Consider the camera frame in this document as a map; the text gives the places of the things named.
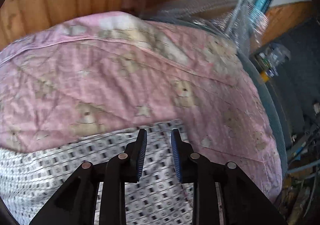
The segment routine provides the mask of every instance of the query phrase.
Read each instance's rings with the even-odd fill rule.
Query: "wrinkled fabric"
[[[0,53],[0,145],[20,152],[170,119],[195,151],[236,162],[270,200],[281,165],[233,44],[111,12],[26,36]]]

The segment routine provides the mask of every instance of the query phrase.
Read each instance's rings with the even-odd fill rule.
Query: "black and white checkered fabric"
[[[178,183],[170,144],[174,128],[180,130],[183,141],[188,141],[180,120],[85,137],[28,154],[0,148],[0,196],[21,225],[29,224],[82,162],[98,164],[122,153],[136,140],[140,128],[147,130],[148,144],[140,182],[125,185],[127,224],[191,223],[193,186]],[[102,186],[100,183],[95,224],[99,223]]]

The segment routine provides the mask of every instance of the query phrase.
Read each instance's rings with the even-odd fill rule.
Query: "pink blanket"
[[[231,42],[112,12],[74,19],[0,53],[0,146],[21,152],[180,118],[199,153],[236,162],[270,200],[276,142]]]

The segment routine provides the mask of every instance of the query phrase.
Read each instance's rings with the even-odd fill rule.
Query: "plastic wrapper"
[[[174,0],[146,11],[145,20],[201,28],[231,39],[249,56],[260,47],[267,17],[247,0]]]

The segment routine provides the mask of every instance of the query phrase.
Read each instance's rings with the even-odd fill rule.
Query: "blue gripper pad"
[[[173,162],[174,162],[174,168],[176,171],[176,176],[177,176],[179,182],[182,182],[180,157],[179,157],[177,143],[176,143],[176,139],[174,137],[173,131],[171,132],[171,147],[172,147],[172,156],[173,156]]]
[[[141,145],[141,150],[139,152],[139,157],[137,160],[137,173],[138,173],[138,180],[142,176],[142,171],[143,171],[143,163],[144,163],[144,157],[146,155],[146,149],[147,149],[147,131],[144,131],[144,138],[143,142]]]

